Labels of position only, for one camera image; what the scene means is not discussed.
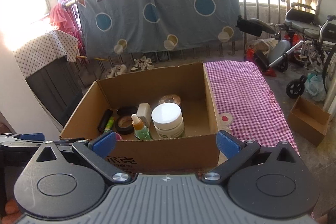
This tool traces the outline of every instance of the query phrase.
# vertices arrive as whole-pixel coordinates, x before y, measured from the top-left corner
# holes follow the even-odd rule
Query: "blue circle pattern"
[[[195,0],[195,9],[201,15],[209,16],[215,11],[213,0]]]
[[[112,21],[111,18],[106,14],[96,15],[96,24],[97,27],[102,31],[107,31],[111,28]]]
[[[144,10],[143,10],[143,16],[145,17],[146,20],[148,20],[151,23],[157,23],[159,21],[159,14],[152,3],[148,3]]]

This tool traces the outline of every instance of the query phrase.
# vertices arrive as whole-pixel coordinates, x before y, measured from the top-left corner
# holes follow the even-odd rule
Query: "blue gripper pad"
[[[225,157],[232,158],[240,152],[243,142],[239,141],[225,130],[220,130],[216,136],[217,148],[225,155]]]
[[[16,138],[20,140],[25,140],[25,141],[44,141],[45,140],[43,133],[18,134]]]
[[[105,158],[116,146],[116,133],[112,130],[101,134],[98,138],[88,143],[88,148],[98,156]]]

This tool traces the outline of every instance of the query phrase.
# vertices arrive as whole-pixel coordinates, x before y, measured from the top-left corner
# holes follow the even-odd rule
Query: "open cardboard box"
[[[168,94],[181,97],[185,137],[159,139],[153,122],[153,140],[139,141],[134,134],[122,135],[107,160],[115,166],[136,173],[198,172],[215,167],[218,114],[205,66],[198,62],[176,67],[128,73],[116,78],[95,81],[64,127],[61,138],[100,135],[97,126],[106,109],[157,106]]]
[[[318,146],[327,134],[330,114],[317,105],[299,96],[290,114],[288,123],[298,134]]]

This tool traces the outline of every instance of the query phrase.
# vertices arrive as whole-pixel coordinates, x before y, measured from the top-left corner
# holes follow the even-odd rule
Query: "white wall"
[[[48,140],[58,140],[59,131],[36,100],[1,32],[0,113],[15,133],[41,132]]]

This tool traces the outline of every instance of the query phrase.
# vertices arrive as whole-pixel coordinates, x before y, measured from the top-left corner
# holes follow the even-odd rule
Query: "white jar lid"
[[[158,105],[152,111],[154,125],[161,130],[170,130],[177,127],[183,121],[181,108],[174,103]]]

